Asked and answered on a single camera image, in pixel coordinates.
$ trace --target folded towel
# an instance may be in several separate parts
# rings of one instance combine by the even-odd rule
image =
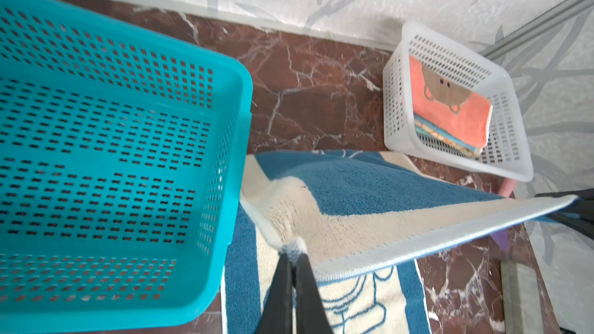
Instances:
[[[410,56],[409,59],[415,119],[418,116],[433,124],[445,133],[441,135],[449,141],[461,141],[476,149],[485,147],[493,111],[491,102],[439,76],[415,57]]]
[[[465,144],[458,138],[449,135],[447,131],[439,129],[437,126],[418,115],[415,115],[415,130],[417,133],[425,137],[435,138],[444,142],[465,156],[477,158],[482,153],[482,148],[472,147],[471,145]]]
[[[256,328],[278,251],[297,236],[336,332],[428,333],[415,258],[575,198],[501,198],[421,174],[399,153],[351,150],[248,155],[241,192],[222,288],[231,334]]]

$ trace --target plastic crate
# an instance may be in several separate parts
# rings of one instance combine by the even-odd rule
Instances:
[[[55,0],[0,4],[0,332],[175,325],[218,291],[252,82]]]
[[[489,140],[479,158],[418,134],[412,110],[409,55],[439,75],[485,96],[493,105]],[[513,83],[507,71],[419,23],[402,27],[402,40],[383,72],[384,143],[391,150],[452,167],[530,181],[532,160]]]

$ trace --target red marble floor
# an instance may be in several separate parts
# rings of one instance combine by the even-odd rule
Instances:
[[[250,153],[266,150],[385,150],[381,71],[383,50],[260,30],[107,0],[62,0],[140,27],[195,43],[240,60],[254,80]],[[496,192],[498,178],[412,158],[426,174]],[[559,333],[534,252],[523,225],[508,232],[510,250],[490,238],[419,259],[431,327],[442,333],[503,333],[500,264],[516,260],[536,270],[546,333]],[[222,332],[220,297],[194,321],[126,334]]]

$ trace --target stack of folded cloths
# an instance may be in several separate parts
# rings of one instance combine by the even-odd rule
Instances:
[[[489,139],[493,106],[488,99],[439,76],[410,56],[417,133],[477,158]]]

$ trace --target teal plastic basket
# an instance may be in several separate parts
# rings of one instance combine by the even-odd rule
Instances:
[[[252,81],[55,0],[0,2],[0,332],[202,313],[231,241]]]

